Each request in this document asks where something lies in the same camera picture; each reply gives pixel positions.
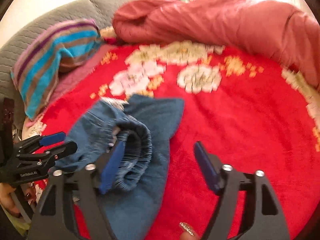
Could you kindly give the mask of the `right hand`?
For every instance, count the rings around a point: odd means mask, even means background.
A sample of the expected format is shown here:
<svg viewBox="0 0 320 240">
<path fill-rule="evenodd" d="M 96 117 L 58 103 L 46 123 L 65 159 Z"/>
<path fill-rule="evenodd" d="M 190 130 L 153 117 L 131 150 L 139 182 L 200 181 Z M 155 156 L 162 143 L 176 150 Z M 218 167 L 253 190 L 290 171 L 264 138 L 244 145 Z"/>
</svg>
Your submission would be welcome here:
<svg viewBox="0 0 320 240">
<path fill-rule="evenodd" d="M 179 223 L 180 228 L 183 232 L 180 235 L 179 240 L 199 240 L 199 235 L 194 231 L 194 229 L 185 222 Z"/>
</svg>

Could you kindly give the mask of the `left hand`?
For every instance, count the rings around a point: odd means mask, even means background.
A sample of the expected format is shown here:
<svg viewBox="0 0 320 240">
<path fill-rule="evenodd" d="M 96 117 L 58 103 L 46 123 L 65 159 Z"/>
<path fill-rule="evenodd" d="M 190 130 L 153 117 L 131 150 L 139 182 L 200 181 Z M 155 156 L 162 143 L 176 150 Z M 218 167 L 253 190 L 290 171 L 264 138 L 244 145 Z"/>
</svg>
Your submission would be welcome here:
<svg viewBox="0 0 320 240">
<path fill-rule="evenodd" d="M 11 187 L 9 184 L 1 183 L 0 185 L 1 191 L 1 205 L 14 217 L 20 217 L 21 213 L 16 206 L 11 194 L 16 190 Z M 28 185 L 23 190 L 24 199 L 32 204 L 36 200 L 35 188 Z"/>
</svg>

